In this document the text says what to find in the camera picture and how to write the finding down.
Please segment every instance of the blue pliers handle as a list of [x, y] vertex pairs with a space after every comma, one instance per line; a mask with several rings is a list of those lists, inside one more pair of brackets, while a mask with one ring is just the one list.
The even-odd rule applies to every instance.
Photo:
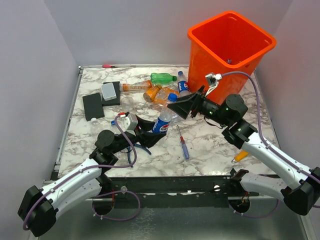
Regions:
[[[151, 152], [150, 152], [147, 148], [145, 148], [145, 147], [143, 147], [143, 146], [141, 146], [141, 145], [139, 145], [139, 144], [136, 144], [136, 143], [134, 144], [134, 146], [135, 146], [136, 148], [145, 150], [149, 155], [151, 155]], [[128, 151], [128, 153], [127, 153], [127, 155], [128, 155], [128, 162], [129, 162], [129, 164], [131, 164], [131, 159], [130, 159], [131, 147], [128, 146], [126, 149], [127, 149], [127, 151]]]

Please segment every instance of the marble tabletop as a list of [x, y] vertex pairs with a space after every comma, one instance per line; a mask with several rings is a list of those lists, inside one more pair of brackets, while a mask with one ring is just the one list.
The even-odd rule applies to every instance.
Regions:
[[[188, 76], [188, 68], [179, 66], [85, 68], [76, 96], [58, 176], [62, 177], [80, 165], [95, 148], [91, 122], [85, 119], [83, 96], [99, 92], [104, 82], [136, 83], [148, 80], [151, 73], [170, 73], [176, 76], [178, 71], [183, 71]], [[257, 127], [256, 96], [250, 81], [245, 84], [240, 95], [248, 106], [244, 119]], [[127, 96], [134, 99], [136, 114], [139, 117], [150, 121], [157, 119], [160, 112], [154, 108], [152, 103], [144, 100], [142, 93], [122, 93], [121, 99]], [[263, 135], [275, 143], [273, 128], [263, 102], [261, 102], [261, 107]], [[110, 129], [111, 121], [121, 112], [121, 106], [103, 108], [105, 117], [99, 118], [98, 121], [105, 129]], [[190, 154], [189, 161], [184, 159], [177, 125], [186, 141]], [[195, 118], [181, 119], [170, 125], [167, 136], [149, 149], [152, 155], [138, 148], [138, 158], [133, 168], [113, 168], [106, 174], [109, 177], [210, 176], [227, 175], [232, 168], [247, 169], [255, 174], [273, 173], [267, 166], [250, 155], [239, 163], [231, 163], [240, 150], [230, 145], [221, 132], [221, 129], [206, 124], [203, 116], [199, 114]], [[127, 155], [120, 153], [117, 165], [126, 164], [128, 164]]]

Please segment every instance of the gray wall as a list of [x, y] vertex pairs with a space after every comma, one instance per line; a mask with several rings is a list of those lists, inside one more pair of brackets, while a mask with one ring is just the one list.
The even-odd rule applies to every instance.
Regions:
[[292, 0], [44, 0], [80, 65], [187, 64], [190, 27], [234, 10], [275, 33]]
[[[294, 0], [257, 71], [281, 148], [312, 168], [320, 166], [319, 9], [319, 1]], [[320, 211], [311, 216], [320, 239]]]
[[17, 211], [48, 179], [77, 64], [42, 0], [0, 3], [0, 239], [26, 239]]

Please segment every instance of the orange plastic container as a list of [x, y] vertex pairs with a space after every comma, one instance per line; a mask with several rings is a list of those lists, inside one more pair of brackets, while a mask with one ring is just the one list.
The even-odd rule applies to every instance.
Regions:
[[[269, 33], [234, 11], [191, 27], [188, 37], [191, 40], [188, 85], [192, 93], [202, 85], [208, 90], [205, 76], [212, 72], [252, 74], [264, 54], [277, 43]], [[247, 80], [240, 74], [225, 76], [208, 98], [222, 104], [229, 94], [238, 94]]]

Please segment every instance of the blue screwdriver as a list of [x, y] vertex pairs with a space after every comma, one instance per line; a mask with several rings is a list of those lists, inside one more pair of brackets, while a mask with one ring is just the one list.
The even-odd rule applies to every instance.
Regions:
[[186, 145], [186, 142], [185, 142], [183, 136], [181, 135], [179, 126], [178, 126], [178, 130], [179, 130], [179, 134], [180, 134], [180, 140], [181, 140], [181, 144], [182, 144], [182, 150], [183, 150], [184, 158], [186, 160], [188, 160], [190, 158], [189, 152], [188, 152], [188, 148], [187, 148], [187, 145]]

